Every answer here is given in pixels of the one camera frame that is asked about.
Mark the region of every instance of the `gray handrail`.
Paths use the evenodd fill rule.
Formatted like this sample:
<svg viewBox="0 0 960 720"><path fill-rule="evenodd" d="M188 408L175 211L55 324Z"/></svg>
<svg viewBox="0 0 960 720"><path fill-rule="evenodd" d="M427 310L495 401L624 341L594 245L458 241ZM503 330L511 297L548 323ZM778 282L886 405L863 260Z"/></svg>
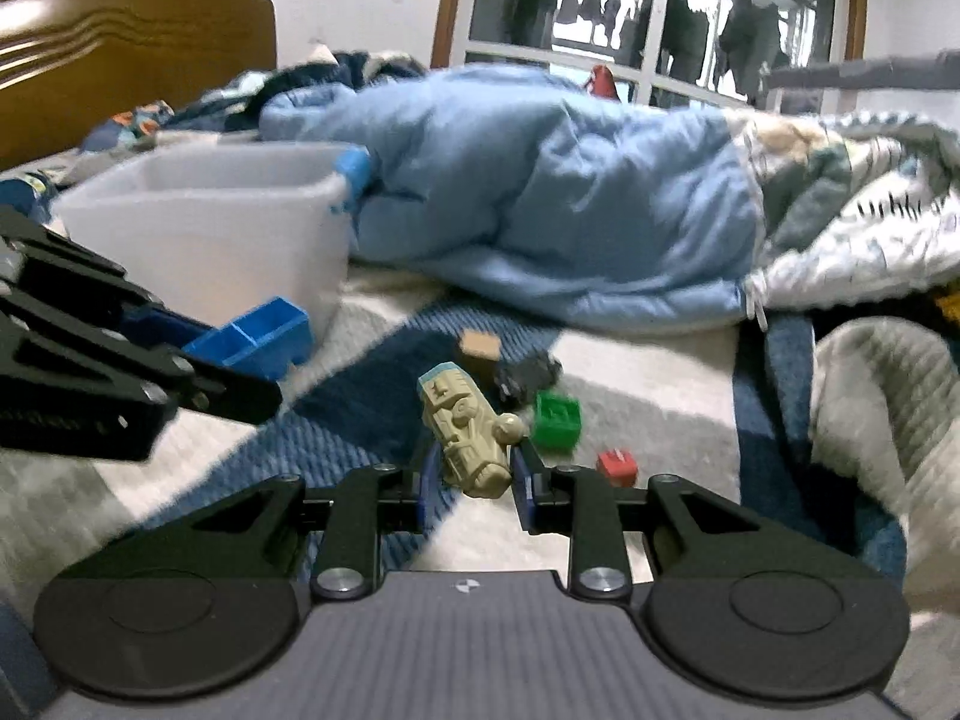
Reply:
<svg viewBox="0 0 960 720"><path fill-rule="evenodd" d="M779 68L761 74L764 89L960 90L960 50L933 57L891 56L805 68Z"/></svg>

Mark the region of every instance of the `red object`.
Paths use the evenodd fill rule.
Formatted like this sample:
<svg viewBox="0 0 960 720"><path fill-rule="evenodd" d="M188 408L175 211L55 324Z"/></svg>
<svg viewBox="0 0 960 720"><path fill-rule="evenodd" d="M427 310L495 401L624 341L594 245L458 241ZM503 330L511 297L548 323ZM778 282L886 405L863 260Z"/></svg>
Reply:
<svg viewBox="0 0 960 720"><path fill-rule="evenodd" d="M606 65L594 65L593 72L590 73L589 81L584 86L595 98L608 98L620 102L620 95L616 93L616 83L613 81L613 73Z"/></svg>
<svg viewBox="0 0 960 720"><path fill-rule="evenodd" d="M637 462L625 449L611 449L597 455L597 470L614 487L632 488L637 481Z"/></svg>

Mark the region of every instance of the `wooden block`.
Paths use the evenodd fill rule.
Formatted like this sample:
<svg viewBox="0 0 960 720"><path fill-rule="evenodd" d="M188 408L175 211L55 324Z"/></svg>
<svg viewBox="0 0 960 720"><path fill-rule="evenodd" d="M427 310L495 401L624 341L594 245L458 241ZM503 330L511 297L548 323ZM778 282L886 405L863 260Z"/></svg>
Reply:
<svg viewBox="0 0 960 720"><path fill-rule="evenodd" d="M464 330L460 335L458 364L479 386L493 386L493 375L500 362L500 338L492 333Z"/></svg>

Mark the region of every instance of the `wooden headboard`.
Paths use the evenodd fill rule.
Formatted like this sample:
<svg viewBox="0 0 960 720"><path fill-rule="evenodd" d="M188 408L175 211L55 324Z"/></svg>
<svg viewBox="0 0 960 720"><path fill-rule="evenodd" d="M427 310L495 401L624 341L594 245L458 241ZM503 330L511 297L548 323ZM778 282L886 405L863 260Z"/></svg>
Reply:
<svg viewBox="0 0 960 720"><path fill-rule="evenodd" d="M276 66L269 0L0 0L0 170Z"/></svg>

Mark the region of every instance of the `circular disc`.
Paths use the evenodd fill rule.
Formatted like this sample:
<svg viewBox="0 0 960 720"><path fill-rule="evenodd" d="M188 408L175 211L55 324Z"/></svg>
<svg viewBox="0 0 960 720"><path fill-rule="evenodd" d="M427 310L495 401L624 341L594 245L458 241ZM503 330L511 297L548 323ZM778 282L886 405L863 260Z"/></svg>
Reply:
<svg viewBox="0 0 960 720"><path fill-rule="evenodd" d="M654 583L645 613L656 639L694 675L775 701L882 685L909 633L901 596L880 577L760 571L664 578Z"/></svg>
<svg viewBox="0 0 960 720"><path fill-rule="evenodd" d="M121 699L179 699L270 661L299 624L289 581L210 579L178 569L55 579L34 637L69 683Z"/></svg>

